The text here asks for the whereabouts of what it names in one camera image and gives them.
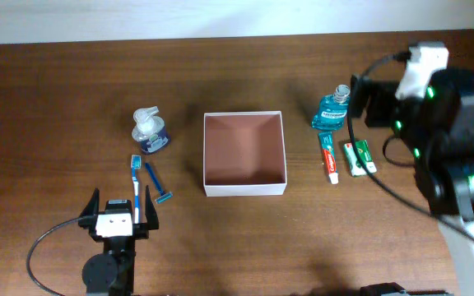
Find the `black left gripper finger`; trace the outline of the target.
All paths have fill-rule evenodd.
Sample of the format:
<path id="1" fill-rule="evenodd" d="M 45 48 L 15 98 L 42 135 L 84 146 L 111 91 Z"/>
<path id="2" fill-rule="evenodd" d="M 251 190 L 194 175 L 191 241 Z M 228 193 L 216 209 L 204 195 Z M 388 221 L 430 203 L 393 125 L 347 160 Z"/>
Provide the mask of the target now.
<path id="1" fill-rule="evenodd" d="M 148 230 L 158 230 L 160 228 L 160 221 L 156 212 L 156 208 L 152 202 L 148 185 L 145 187 L 145 217 Z"/>
<path id="2" fill-rule="evenodd" d="M 92 195 L 91 199 L 87 202 L 86 206 L 79 215 L 80 220 L 78 221 L 79 227 L 91 227 L 95 225 L 95 222 L 98 217 L 100 205 L 100 190 L 96 188 Z"/>

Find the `blue white toothbrush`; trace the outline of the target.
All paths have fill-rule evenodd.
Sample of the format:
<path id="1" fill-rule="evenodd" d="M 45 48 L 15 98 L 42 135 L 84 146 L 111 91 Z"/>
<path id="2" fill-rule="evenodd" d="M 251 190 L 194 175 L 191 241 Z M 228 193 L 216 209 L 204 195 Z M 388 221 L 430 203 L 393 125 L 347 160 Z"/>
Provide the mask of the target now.
<path id="1" fill-rule="evenodd" d="M 142 157 L 140 155 L 132 155 L 130 166 L 131 166 L 131 172 L 132 172 L 132 183 L 133 183 L 133 191 L 134 191 L 133 223 L 139 224 L 140 223 L 140 198 L 139 198 L 139 182 L 137 179 L 137 171 L 142 166 Z"/>

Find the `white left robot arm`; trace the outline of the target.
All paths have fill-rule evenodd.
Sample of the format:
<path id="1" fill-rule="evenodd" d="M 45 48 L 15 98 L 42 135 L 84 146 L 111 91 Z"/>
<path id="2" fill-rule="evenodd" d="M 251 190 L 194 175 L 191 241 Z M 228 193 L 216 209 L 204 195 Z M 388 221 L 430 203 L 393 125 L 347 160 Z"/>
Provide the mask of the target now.
<path id="1" fill-rule="evenodd" d="M 87 295 L 131 295 L 134 290 L 136 241 L 149 238 L 160 227 L 150 189 L 145 189 L 144 222 L 133 221 L 130 200 L 111 200 L 99 210 L 100 191 L 95 189 L 80 214 L 78 226 L 103 244 L 103 252 L 94 255 L 82 268 Z"/>

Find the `green white soap box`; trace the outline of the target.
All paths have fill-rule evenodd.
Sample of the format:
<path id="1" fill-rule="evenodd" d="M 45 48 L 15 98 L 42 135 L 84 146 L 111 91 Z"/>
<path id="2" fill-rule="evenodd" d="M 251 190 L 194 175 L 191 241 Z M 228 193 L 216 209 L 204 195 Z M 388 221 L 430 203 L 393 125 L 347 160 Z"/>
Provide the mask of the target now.
<path id="1" fill-rule="evenodd" d="M 351 142 L 347 142 L 343 145 L 343 150 L 352 177 L 360 177 L 367 173 L 377 172 L 367 140 L 356 141 L 354 146 Z"/>

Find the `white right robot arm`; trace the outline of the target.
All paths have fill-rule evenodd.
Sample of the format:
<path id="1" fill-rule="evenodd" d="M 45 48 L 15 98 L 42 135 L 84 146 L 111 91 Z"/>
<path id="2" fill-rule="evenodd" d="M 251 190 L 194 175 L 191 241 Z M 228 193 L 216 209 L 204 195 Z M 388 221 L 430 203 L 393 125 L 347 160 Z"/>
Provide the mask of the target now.
<path id="1" fill-rule="evenodd" d="M 453 260 L 460 292 L 474 295 L 474 72 L 434 72 L 419 95 L 391 96 L 398 83 L 353 76 L 349 119 L 390 127 L 414 155 L 416 186 Z"/>

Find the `purple hand soap pump bottle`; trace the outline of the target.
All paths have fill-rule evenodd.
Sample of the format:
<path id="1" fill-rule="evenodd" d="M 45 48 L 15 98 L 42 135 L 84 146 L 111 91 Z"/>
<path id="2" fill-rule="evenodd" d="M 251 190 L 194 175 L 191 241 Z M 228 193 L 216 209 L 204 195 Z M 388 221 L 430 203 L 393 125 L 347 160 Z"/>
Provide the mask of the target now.
<path id="1" fill-rule="evenodd" d="M 132 130 L 132 138 L 140 145 L 144 154 L 154 154 L 170 143 L 165 122 L 158 113 L 158 107 L 154 106 L 137 109 L 133 114 L 136 125 Z"/>

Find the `blue razor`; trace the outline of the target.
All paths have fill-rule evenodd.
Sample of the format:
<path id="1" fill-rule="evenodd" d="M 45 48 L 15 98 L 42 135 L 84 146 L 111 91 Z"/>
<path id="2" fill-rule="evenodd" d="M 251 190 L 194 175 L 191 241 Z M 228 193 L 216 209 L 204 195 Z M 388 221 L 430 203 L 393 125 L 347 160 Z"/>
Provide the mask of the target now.
<path id="1" fill-rule="evenodd" d="M 169 200 L 171 197 L 173 197 L 173 193 L 172 192 L 167 192 L 160 184 L 160 180 L 158 179 L 158 177 L 156 176 L 156 173 L 155 171 L 153 170 L 152 166 L 150 163 L 145 163 L 145 168 L 146 168 L 146 171 L 149 173 L 150 177 L 151 177 L 151 181 L 154 183 L 155 187 L 156 187 L 156 190 L 158 191 L 158 193 L 160 194 L 158 198 L 156 198 L 156 203 L 157 204 L 161 204 L 167 200 Z"/>

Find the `teal mouthwash bottle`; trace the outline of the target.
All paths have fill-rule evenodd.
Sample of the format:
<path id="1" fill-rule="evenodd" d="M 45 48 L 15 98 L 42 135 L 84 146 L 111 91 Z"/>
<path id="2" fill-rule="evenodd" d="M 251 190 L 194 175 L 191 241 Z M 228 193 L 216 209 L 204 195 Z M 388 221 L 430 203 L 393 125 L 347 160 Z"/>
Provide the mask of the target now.
<path id="1" fill-rule="evenodd" d="M 311 121 L 311 127 L 320 131 L 333 132 L 342 129 L 350 102 L 351 89 L 339 85 L 333 94 L 325 95 L 319 103 L 318 112 Z"/>

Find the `green white toothpaste tube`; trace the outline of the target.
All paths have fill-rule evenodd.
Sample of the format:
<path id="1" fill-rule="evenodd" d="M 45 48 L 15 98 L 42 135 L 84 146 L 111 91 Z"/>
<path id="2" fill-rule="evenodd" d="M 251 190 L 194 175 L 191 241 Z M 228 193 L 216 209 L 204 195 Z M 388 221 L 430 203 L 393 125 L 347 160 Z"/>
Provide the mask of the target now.
<path id="1" fill-rule="evenodd" d="M 337 163 L 335 160 L 335 153 L 333 148 L 333 139 L 331 132 L 320 132 L 318 134 L 318 139 L 322 147 L 323 152 L 323 162 L 327 168 L 328 177 L 333 185 L 339 183 L 338 172 L 337 172 Z"/>

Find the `white cardboard box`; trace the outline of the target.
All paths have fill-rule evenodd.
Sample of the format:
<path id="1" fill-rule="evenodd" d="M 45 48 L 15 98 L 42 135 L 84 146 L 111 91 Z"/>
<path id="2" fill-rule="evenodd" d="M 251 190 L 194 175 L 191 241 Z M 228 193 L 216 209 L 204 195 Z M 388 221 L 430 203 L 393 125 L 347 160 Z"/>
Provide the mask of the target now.
<path id="1" fill-rule="evenodd" d="M 282 113 L 205 113 L 202 185 L 207 197 L 282 195 L 287 186 Z"/>

